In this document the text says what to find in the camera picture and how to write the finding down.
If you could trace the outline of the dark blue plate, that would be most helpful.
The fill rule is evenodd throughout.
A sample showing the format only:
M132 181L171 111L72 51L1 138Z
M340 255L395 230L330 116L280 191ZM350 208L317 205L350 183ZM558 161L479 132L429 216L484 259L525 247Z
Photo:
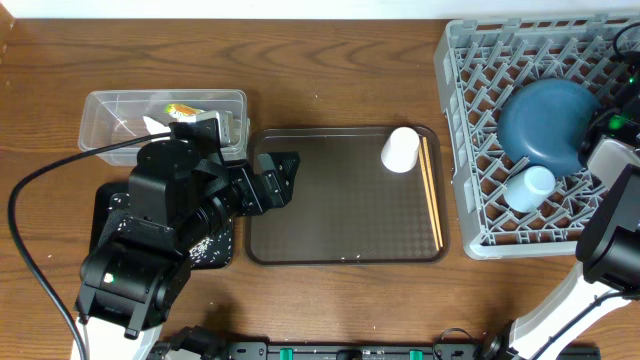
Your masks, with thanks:
M524 86L506 101L497 138L513 161L544 166L564 177L583 169L578 150L598 99L569 80L549 78Z

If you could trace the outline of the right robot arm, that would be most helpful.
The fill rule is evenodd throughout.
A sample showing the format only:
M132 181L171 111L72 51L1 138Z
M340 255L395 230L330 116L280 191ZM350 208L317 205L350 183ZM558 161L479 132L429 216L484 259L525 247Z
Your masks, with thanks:
M528 314L475 352L478 359L597 359L572 341L639 297L639 64L608 105L569 80L538 80L512 96L499 119L509 155L532 165L508 180L505 200L533 213L557 178L587 169L606 195L577 241L567 277Z

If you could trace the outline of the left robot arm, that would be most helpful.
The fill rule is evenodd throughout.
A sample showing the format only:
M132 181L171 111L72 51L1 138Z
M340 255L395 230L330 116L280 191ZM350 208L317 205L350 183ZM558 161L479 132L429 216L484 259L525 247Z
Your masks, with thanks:
M126 207L110 212L81 267L75 359L144 359L190 278L191 249L235 217L292 199L296 152L225 164L213 141L161 140L138 153Z

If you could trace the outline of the white cup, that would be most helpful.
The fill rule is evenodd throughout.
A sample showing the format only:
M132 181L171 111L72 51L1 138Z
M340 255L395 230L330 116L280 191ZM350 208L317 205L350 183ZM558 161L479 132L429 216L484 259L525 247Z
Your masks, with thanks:
M381 151L383 165L394 173L406 173L412 170L417 162L420 138L410 127L395 129Z

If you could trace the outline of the light blue cup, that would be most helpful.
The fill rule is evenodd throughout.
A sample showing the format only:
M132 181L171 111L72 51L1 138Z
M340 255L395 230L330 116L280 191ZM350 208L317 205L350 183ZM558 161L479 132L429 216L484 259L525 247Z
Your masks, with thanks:
M543 166L532 166L509 179L505 186L504 199L517 212L536 210L555 189L553 173Z

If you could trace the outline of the white napkin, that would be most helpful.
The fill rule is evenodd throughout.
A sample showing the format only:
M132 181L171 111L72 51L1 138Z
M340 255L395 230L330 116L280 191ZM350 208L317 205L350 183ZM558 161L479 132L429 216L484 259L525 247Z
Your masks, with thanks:
M164 125L161 122L151 117L143 116L142 119L146 127L146 130L149 132L150 135L158 135L158 134L164 134L164 133L170 132L169 126Z

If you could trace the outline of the white rice pile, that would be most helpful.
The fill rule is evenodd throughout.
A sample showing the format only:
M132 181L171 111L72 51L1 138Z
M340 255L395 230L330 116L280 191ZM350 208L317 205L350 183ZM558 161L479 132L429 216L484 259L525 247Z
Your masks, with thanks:
M97 244L108 216L115 210L124 210L128 205L126 193L108 195L102 205L96 203L91 246ZM226 267L233 257L233 221L229 220L216 233L209 235L190 250L194 270L220 269Z

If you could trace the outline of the yellow-green snack wrapper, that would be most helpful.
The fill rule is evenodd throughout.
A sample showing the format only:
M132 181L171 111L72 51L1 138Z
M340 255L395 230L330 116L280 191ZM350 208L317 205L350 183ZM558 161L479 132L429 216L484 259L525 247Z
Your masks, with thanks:
M164 108L164 112L178 122L195 122L196 117L203 113L203 110L190 107L184 104L172 103Z

